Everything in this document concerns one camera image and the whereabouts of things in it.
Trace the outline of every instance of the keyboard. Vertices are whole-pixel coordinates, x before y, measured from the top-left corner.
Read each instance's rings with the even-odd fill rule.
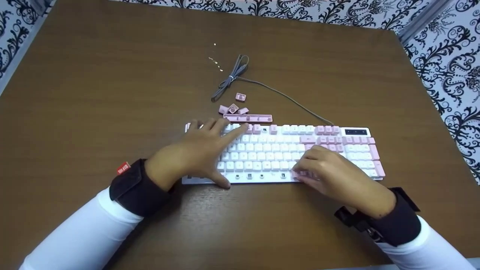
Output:
[[[229,124],[223,132],[239,126]],[[297,173],[291,169],[314,145],[342,155],[372,180],[385,177],[375,139],[366,127],[250,124],[247,132],[222,152],[216,167],[233,184],[298,182]],[[182,183],[213,182],[185,176]]]

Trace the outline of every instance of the left hand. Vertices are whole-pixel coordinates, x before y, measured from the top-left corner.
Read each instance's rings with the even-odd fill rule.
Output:
[[[216,169],[216,162],[222,151],[247,131],[248,125],[220,136],[229,120],[211,118],[199,129],[200,124],[192,120],[179,142],[160,149],[145,162],[148,177],[163,190],[168,191],[185,175],[209,178],[222,188],[230,188],[230,182]]]

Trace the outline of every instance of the wooden table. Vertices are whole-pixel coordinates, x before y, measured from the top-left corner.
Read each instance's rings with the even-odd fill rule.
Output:
[[[466,257],[480,251],[480,196],[393,32],[216,12],[61,0],[0,97],[0,265],[15,269],[57,225],[191,118],[247,94],[276,124],[322,124],[244,75],[341,126],[366,126],[387,173]],[[224,71],[210,59],[214,59]],[[302,184],[180,186],[110,269],[324,269],[388,263],[338,207]]]

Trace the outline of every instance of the patterned wallpaper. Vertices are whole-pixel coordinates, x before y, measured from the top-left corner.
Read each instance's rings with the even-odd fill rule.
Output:
[[[405,51],[480,184],[479,1],[452,1]]]
[[[26,0],[0,1],[0,80],[37,19]]]
[[[116,0],[217,12],[394,30],[431,0]]]

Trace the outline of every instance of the gray cable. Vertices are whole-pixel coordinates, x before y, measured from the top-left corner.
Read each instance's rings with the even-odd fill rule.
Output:
[[[240,66],[243,58],[246,58],[247,61],[245,64],[243,64],[242,66]],[[261,86],[264,86],[276,93],[279,93],[281,94],[282,96],[288,98],[290,101],[292,101],[293,103],[297,104],[298,106],[300,106],[302,109],[306,110],[307,112],[309,112],[311,115],[315,116],[316,118],[326,122],[326,123],[329,123],[330,125],[334,125],[333,122],[323,118],[322,116],[314,113],[313,111],[307,109],[306,107],[304,107],[303,105],[301,105],[300,103],[298,103],[297,101],[295,101],[293,98],[289,97],[288,95],[276,90],[276,89],[273,89],[271,88],[270,86],[266,85],[266,84],[263,84],[261,82],[257,82],[257,81],[253,81],[253,80],[249,80],[249,79],[246,79],[246,78],[242,78],[240,77],[240,75],[242,75],[243,73],[245,73],[245,71],[247,71],[247,68],[248,68],[248,62],[250,61],[250,58],[247,56],[247,55],[239,55],[238,58],[237,58],[237,61],[235,62],[235,65],[233,66],[233,70],[232,72],[230,73],[230,75],[228,76],[228,78],[221,82],[219,85],[218,85],[218,90],[212,95],[212,102],[215,102],[217,101],[222,95],[223,93],[226,91],[226,89],[230,86],[230,84],[232,84],[233,81],[235,81],[236,79],[239,79],[241,81],[245,81],[245,82],[249,82],[249,83],[254,83],[254,84],[258,84],[258,85],[261,85]]]

